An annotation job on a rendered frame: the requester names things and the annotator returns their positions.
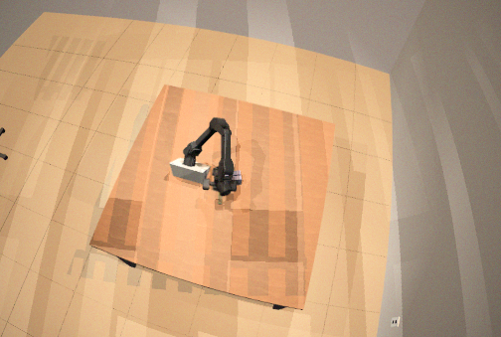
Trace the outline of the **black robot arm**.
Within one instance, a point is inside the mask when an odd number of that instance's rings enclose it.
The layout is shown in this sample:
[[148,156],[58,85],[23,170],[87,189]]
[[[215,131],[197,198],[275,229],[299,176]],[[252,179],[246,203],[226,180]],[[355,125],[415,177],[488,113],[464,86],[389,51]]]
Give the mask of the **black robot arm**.
[[[204,143],[210,139],[216,132],[221,135],[221,160],[219,166],[213,168],[212,176],[221,196],[231,193],[229,181],[232,181],[234,174],[234,162],[231,159],[231,135],[230,126],[224,118],[212,117],[206,131],[195,141],[190,142],[183,149],[184,163],[187,167],[196,166],[196,156],[199,157],[203,152]],[[229,177],[225,177],[229,175]]]

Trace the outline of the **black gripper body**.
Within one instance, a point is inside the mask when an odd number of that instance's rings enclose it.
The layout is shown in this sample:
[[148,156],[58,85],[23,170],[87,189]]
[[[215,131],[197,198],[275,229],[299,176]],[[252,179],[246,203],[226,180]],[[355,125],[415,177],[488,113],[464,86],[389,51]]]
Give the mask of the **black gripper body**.
[[[211,182],[210,179],[204,179],[203,180],[203,190],[210,190],[210,185],[213,186],[214,189],[217,189],[217,184],[215,182]],[[237,192],[237,181],[236,180],[232,180],[230,181],[230,184],[229,184],[230,188],[231,188],[231,192]]]

